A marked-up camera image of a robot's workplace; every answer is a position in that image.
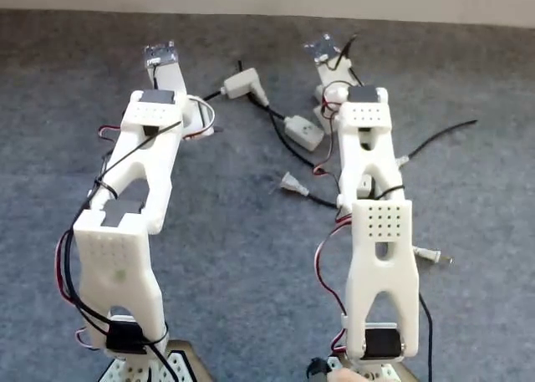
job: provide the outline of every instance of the cable connector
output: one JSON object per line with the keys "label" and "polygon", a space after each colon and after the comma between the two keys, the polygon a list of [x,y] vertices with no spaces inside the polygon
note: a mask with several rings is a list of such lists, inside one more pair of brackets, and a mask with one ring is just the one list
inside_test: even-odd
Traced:
{"label": "cable connector", "polygon": [[253,94],[258,103],[262,106],[269,106],[269,99],[262,85],[260,77],[255,68],[250,68],[241,73],[233,75],[223,82],[221,93],[228,96],[229,99],[239,98],[246,94]]}
{"label": "cable connector", "polygon": [[445,263],[446,265],[451,265],[453,263],[452,257],[447,257],[442,255],[441,251],[430,250],[429,248],[422,248],[413,246],[415,255],[427,259],[433,263]]}
{"label": "cable connector", "polygon": [[296,179],[290,174],[289,171],[286,172],[283,179],[281,180],[280,187],[284,190],[297,192],[302,196],[308,196],[308,194],[310,193],[310,191],[308,191],[308,188],[303,186],[298,179]]}
{"label": "cable connector", "polygon": [[305,150],[312,152],[324,138],[324,131],[301,116],[285,117],[284,132]]}
{"label": "cable connector", "polygon": [[407,163],[410,160],[410,157],[408,155],[403,155],[399,158],[395,158],[395,164],[398,166],[398,169],[401,169],[401,167]]}

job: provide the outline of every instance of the metal base plate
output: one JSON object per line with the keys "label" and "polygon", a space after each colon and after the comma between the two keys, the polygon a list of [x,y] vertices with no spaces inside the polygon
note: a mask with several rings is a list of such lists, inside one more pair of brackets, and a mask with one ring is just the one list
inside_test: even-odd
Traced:
{"label": "metal base plate", "polygon": [[[167,361],[180,382],[213,382],[189,342],[171,340],[166,351]],[[173,378],[164,366],[155,361],[145,369],[133,369],[124,361],[116,359],[102,374],[99,382],[173,382]]]}
{"label": "metal base plate", "polygon": [[[351,368],[350,364],[343,357],[338,357],[338,358],[337,357],[329,357],[327,359],[327,363],[329,364],[329,366],[332,369],[338,369],[338,368],[342,368],[342,367]],[[391,364],[387,364],[387,365],[388,365],[388,367],[380,370],[380,371],[384,371],[385,372],[385,374],[386,374],[385,377],[383,377],[380,374],[380,377],[378,378],[376,376],[377,372],[375,372],[373,374],[371,372],[369,372],[367,379],[368,380],[373,380],[375,382],[396,380],[396,379],[392,379],[392,378],[389,379],[388,371],[391,370],[391,371],[393,371],[395,373],[395,376],[401,382],[419,382],[418,378],[416,378],[415,375],[412,372],[410,372],[410,370],[403,363],[391,363]],[[359,373],[362,376],[365,377],[366,376],[366,369],[360,369]]]}

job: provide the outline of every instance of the grey carpet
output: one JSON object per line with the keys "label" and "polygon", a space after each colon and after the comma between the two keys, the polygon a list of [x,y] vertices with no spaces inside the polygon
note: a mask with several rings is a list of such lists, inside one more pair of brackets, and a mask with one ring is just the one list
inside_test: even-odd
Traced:
{"label": "grey carpet", "polygon": [[[361,32],[352,58],[390,92],[401,155],[461,120],[403,170],[414,239],[453,255],[420,265],[436,324],[435,377],[528,380],[535,370],[535,31],[320,18],[0,12],[0,375],[95,380],[108,360],[73,340],[81,318],[56,293],[54,243],[68,225],[134,89],[149,88],[140,50],[173,38],[193,94],[258,69],[273,107],[313,118],[318,83],[302,43]],[[279,144],[246,100],[213,101],[224,132],[181,145],[164,231],[151,240],[173,338],[189,339],[222,381],[296,381],[328,353],[339,312],[313,275],[332,210],[288,196],[291,171],[334,198]],[[338,157],[332,161],[338,169]],[[338,290],[349,235],[324,255]],[[388,313],[386,306],[375,315]],[[427,327],[407,364],[426,378]]]}

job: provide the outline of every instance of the white plastic housing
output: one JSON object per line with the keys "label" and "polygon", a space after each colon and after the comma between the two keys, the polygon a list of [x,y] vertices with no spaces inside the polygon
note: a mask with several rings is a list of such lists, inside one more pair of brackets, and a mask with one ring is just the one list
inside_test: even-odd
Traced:
{"label": "white plastic housing", "polygon": [[[365,352],[366,318],[379,293],[389,294],[398,314],[405,344],[403,356],[418,351],[419,277],[412,252],[412,203],[408,200],[358,200],[353,204],[353,257],[346,285],[347,353],[359,360]],[[386,257],[377,258],[375,245],[388,244]]]}
{"label": "white plastic housing", "polygon": [[[178,63],[159,65],[155,70],[148,68],[147,73],[152,84],[154,83],[153,78],[156,78],[158,89],[174,91],[177,95],[186,96],[186,83]],[[202,130],[204,128],[203,120],[204,124],[209,123],[208,117],[208,114],[196,102],[187,101],[182,110],[182,119],[184,121],[183,135]],[[202,136],[211,135],[213,132],[213,128],[210,128],[202,133]]]}
{"label": "white plastic housing", "polygon": [[284,132],[288,137],[310,152],[318,147],[325,135],[319,127],[301,116],[285,118]]}
{"label": "white plastic housing", "polygon": [[[358,200],[364,175],[371,175],[379,191],[402,185],[392,145],[390,108],[384,103],[341,105],[339,147],[342,172],[338,204],[352,214],[353,257],[346,285],[347,353],[358,363],[365,352],[365,330],[379,325],[366,318],[381,292],[390,295],[398,311],[398,330],[404,344],[402,356],[418,351],[419,277],[412,249],[412,203],[402,189],[392,191],[383,201]],[[366,132],[368,148],[362,145]],[[375,245],[388,244],[388,254],[377,258]]]}
{"label": "white plastic housing", "polygon": [[252,93],[262,106],[268,106],[269,100],[260,84],[260,78],[255,68],[243,70],[234,74],[223,82],[222,93],[229,99],[239,98],[245,94]]}
{"label": "white plastic housing", "polygon": [[[338,114],[339,147],[342,161],[339,204],[343,212],[350,213],[357,199],[357,189],[364,174],[371,175],[384,191],[402,184],[401,173],[395,163],[392,145],[390,108],[380,103],[350,103],[341,105]],[[361,143],[359,129],[372,129],[369,142],[373,149],[366,150]],[[392,198],[402,197],[403,190],[393,191]]]}
{"label": "white plastic housing", "polygon": [[[126,213],[117,227],[103,227],[104,217],[103,211],[85,210],[74,224],[81,263],[79,295],[103,315],[114,306],[126,308],[144,336],[156,341],[166,334],[166,326],[161,290],[150,265],[145,218]],[[94,322],[107,329],[104,323]],[[105,336],[87,322],[86,327],[91,344],[103,348]],[[157,345],[165,346],[166,339]]]}
{"label": "white plastic housing", "polygon": [[[165,128],[182,120],[188,102],[184,94],[175,95],[175,104],[139,102],[142,94],[142,91],[135,91],[131,95],[108,168],[146,139],[143,125]],[[163,226],[171,196],[171,171],[181,138],[182,124],[158,135],[151,144],[129,155],[104,176],[103,182],[118,194],[136,179],[147,180],[149,195],[141,215],[149,234],[159,233]],[[101,210],[110,198],[111,193],[100,188],[91,201],[91,208]]]}

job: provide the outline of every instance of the power plug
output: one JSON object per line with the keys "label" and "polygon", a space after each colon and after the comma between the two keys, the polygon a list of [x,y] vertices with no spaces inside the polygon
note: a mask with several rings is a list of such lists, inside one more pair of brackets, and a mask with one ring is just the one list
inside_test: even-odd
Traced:
{"label": "power plug", "polygon": [[235,74],[223,82],[221,93],[229,99],[239,98],[245,94],[253,94],[262,106],[269,106],[266,92],[260,84],[260,77],[255,68],[250,68]]}
{"label": "power plug", "polygon": [[301,116],[284,118],[284,132],[310,152],[318,147],[325,135],[317,125]]}

